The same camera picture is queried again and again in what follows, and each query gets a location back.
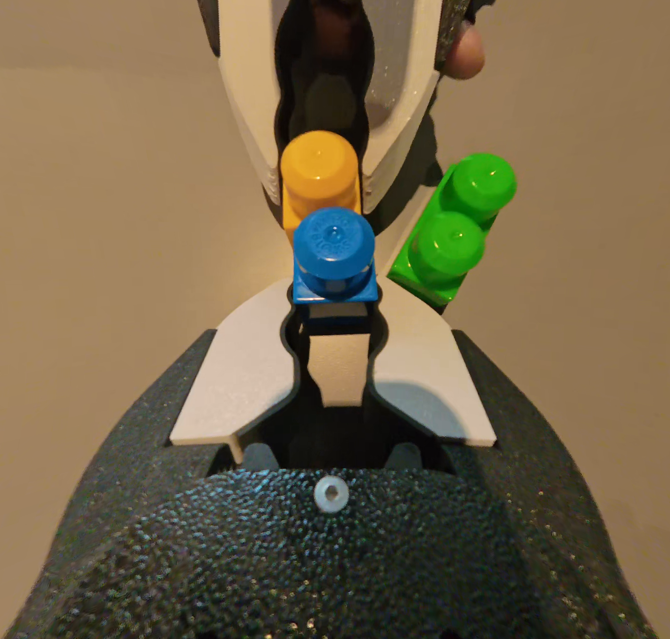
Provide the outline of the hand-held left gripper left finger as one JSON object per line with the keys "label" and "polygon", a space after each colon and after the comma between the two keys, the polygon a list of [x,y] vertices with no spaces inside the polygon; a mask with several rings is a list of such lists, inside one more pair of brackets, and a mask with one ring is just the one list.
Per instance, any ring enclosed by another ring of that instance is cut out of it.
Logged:
{"label": "hand-held left gripper left finger", "polygon": [[218,325],[170,433],[172,445],[225,444],[239,464],[244,432],[289,400],[296,359],[282,329],[291,283],[285,277],[266,287]]}

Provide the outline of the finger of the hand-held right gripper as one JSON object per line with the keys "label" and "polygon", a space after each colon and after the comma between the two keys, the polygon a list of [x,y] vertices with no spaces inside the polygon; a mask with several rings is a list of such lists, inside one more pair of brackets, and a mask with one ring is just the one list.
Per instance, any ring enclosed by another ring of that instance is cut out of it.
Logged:
{"label": "finger of the hand-held right gripper", "polygon": [[369,126],[361,165],[365,215],[394,183],[436,89],[442,1],[363,0],[374,44],[364,99]]}
{"label": "finger of the hand-held right gripper", "polygon": [[264,191],[281,203],[275,43],[289,0],[218,0],[219,68],[232,114]]}

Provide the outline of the yellow single-stud mega block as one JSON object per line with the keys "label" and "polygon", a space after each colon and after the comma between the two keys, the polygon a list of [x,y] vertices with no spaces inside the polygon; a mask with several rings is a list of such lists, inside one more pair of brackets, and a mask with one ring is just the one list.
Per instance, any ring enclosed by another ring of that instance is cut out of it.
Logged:
{"label": "yellow single-stud mega block", "polygon": [[291,140],[280,160],[282,226],[289,244],[298,225],[323,208],[362,214],[358,157],[351,144],[329,131],[309,131]]}

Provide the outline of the green two-stud mega block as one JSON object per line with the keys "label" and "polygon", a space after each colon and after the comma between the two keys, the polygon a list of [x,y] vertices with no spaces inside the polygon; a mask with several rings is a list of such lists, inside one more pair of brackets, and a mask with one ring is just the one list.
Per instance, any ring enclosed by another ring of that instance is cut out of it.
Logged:
{"label": "green two-stud mega block", "polygon": [[490,229],[516,186],[512,166],[491,153],[451,165],[400,243],[387,278],[444,310],[483,258]]}

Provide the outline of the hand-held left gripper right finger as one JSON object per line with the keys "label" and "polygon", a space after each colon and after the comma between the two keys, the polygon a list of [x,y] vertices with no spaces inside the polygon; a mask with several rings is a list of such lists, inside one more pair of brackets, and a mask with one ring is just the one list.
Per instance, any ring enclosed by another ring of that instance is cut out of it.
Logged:
{"label": "hand-held left gripper right finger", "polygon": [[397,283],[378,284],[386,326],[371,364],[375,394],[441,441],[493,446],[497,436],[451,327]]}

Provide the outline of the person's right hand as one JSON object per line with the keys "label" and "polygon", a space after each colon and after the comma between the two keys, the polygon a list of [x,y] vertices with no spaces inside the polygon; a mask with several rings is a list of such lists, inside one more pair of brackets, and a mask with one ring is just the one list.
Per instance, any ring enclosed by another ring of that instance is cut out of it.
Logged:
{"label": "person's right hand", "polygon": [[473,23],[464,20],[446,57],[442,73],[457,81],[467,81],[477,76],[484,65],[481,35]]}

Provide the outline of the blue single-stud mega block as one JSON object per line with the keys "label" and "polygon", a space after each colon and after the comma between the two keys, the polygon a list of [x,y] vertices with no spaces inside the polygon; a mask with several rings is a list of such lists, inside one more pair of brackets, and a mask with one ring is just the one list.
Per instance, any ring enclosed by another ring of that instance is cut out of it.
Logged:
{"label": "blue single-stud mega block", "polygon": [[347,208],[319,209],[293,235],[292,300],[310,333],[368,333],[379,300],[375,235]]}

